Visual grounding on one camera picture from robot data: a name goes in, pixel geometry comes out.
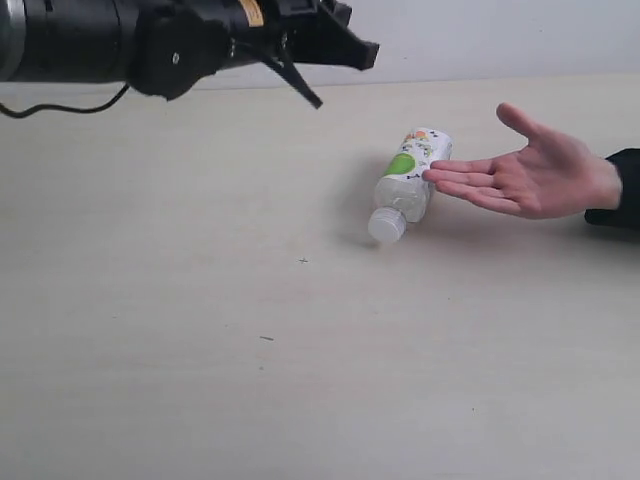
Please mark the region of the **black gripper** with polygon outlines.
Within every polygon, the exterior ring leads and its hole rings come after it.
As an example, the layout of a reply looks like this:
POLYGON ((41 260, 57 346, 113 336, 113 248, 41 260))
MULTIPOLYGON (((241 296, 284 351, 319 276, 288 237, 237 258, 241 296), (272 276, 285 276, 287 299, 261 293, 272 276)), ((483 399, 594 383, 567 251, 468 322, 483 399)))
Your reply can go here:
POLYGON ((127 15, 127 83, 167 101, 222 70, 263 64, 319 109, 294 62, 369 70, 379 51, 350 29, 352 8, 339 1, 133 1, 127 15))

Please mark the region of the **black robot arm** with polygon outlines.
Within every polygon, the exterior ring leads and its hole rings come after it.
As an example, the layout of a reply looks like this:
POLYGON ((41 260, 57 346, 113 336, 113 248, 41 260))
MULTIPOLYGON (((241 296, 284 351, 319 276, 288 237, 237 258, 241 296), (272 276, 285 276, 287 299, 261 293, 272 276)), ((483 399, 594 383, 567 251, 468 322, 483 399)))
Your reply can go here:
POLYGON ((4 83, 122 83, 167 101, 219 71, 271 69, 311 105, 299 64, 373 67, 339 1, 22 0, 1 4, 4 83))

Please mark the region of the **person's open hand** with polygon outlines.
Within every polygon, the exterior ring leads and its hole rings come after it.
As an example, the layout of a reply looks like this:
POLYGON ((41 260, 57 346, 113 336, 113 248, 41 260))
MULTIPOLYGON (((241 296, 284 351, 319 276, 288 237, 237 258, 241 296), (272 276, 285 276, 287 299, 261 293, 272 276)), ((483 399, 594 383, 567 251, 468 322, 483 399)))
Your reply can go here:
POLYGON ((496 115, 526 138, 525 147, 489 159, 435 161, 423 179, 440 193, 526 219, 619 207, 622 180, 616 167, 584 142, 508 103, 499 104, 496 115))

